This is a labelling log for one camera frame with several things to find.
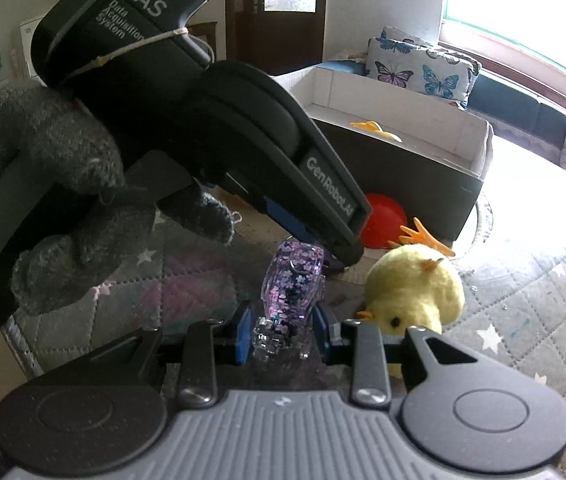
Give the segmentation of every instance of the gloved hand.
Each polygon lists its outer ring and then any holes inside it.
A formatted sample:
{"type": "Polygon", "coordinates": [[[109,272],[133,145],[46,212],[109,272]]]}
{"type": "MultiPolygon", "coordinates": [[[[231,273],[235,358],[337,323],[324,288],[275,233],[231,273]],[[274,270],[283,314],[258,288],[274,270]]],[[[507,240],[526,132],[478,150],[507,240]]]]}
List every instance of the gloved hand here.
{"type": "MultiPolygon", "coordinates": [[[[120,153],[106,128],[34,81],[0,88],[0,176],[19,153],[79,194],[125,186],[120,153]]],[[[161,200],[160,208],[197,234],[224,244],[232,239],[230,212],[196,182],[161,200]]],[[[35,315],[79,300],[124,258],[146,248],[155,213],[154,206],[97,203],[74,231],[41,240],[13,268],[18,304],[35,315]]]]}

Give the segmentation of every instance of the wooden door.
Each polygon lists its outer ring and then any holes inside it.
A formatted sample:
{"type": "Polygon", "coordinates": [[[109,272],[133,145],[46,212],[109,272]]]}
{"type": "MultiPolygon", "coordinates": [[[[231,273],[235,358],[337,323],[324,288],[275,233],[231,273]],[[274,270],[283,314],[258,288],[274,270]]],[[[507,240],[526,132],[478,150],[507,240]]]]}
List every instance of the wooden door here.
{"type": "Polygon", "coordinates": [[[325,5],[326,0],[242,0],[235,59],[271,75],[320,63],[325,5]]]}

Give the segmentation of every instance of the round pad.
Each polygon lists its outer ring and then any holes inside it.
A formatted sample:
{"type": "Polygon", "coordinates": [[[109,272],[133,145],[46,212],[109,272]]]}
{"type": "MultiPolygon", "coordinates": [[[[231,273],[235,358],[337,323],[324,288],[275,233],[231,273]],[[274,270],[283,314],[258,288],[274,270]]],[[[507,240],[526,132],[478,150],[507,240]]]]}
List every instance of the round pad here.
{"type": "Polygon", "coordinates": [[[147,450],[167,411],[150,386],[22,386],[0,402],[0,450],[44,476],[92,476],[147,450]]]}
{"type": "Polygon", "coordinates": [[[454,414],[464,425],[485,433],[505,433],[523,424],[529,407],[520,397],[500,390],[474,390],[456,399],[454,414]],[[499,417],[492,416],[494,411],[499,417]]]}
{"type": "Polygon", "coordinates": [[[401,422],[410,440],[453,468],[518,474],[555,464],[566,446],[566,403],[555,391],[482,358],[428,367],[401,422]]]}

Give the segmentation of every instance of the orange toy piece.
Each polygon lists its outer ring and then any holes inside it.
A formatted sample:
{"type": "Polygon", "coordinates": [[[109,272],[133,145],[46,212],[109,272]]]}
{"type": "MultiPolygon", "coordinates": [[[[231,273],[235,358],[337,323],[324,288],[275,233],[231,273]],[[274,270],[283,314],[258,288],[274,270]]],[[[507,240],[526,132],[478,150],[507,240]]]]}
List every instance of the orange toy piece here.
{"type": "Polygon", "coordinates": [[[426,272],[435,270],[444,261],[444,258],[439,258],[437,260],[425,260],[420,263],[420,268],[426,272]]]}
{"type": "MultiPolygon", "coordinates": [[[[436,238],[434,238],[428,232],[428,230],[425,229],[423,224],[416,217],[414,217],[414,225],[416,226],[416,229],[418,229],[418,231],[410,229],[409,227],[406,227],[404,225],[400,226],[400,230],[403,231],[405,234],[409,235],[409,236],[399,236],[399,241],[401,244],[403,245],[423,244],[427,247],[437,250],[439,253],[444,254],[449,258],[456,256],[456,253],[453,250],[451,250],[445,244],[442,244],[441,242],[436,240],[436,238]]],[[[400,247],[399,244],[391,240],[388,240],[387,244],[393,249],[400,247]]]]}

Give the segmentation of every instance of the gray rug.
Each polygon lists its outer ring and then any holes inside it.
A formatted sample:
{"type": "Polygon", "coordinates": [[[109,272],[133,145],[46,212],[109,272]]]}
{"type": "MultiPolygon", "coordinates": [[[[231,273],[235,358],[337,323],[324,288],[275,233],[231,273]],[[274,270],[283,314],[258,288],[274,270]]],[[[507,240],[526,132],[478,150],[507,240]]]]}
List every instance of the gray rug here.
{"type": "MultiPolygon", "coordinates": [[[[513,186],[486,183],[493,230],[455,260],[466,306],[446,333],[546,382],[566,399],[566,190],[517,194],[513,186]],[[543,217],[540,203],[547,208],[554,193],[562,197],[560,214],[552,210],[552,216],[543,217]]],[[[98,294],[92,290],[76,304],[44,316],[17,313],[4,334],[33,376],[141,326],[181,332],[194,319],[226,318],[238,301],[258,298],[271,241],[255,244],[253,235],[244,230],[224,248],[172,222],[160,223],[146,258],[125,262],[98,294]]],[[[341,319],[362,304],[360,277],[350,269],[343,279],[328,283],[326,298],[341,319]]],[[[167,395],[176,373],[170,370],[167,395]]],[[[347,387],[348,370],[325,367],[314,351],[306,362],[282,360],[274,371],[256,364],[224,368],[218,380],[221,389],[229,382],[246,388],[340,389],[347,387]]],[[[566,452],[560,468],[566,476],[566,452]]]]}

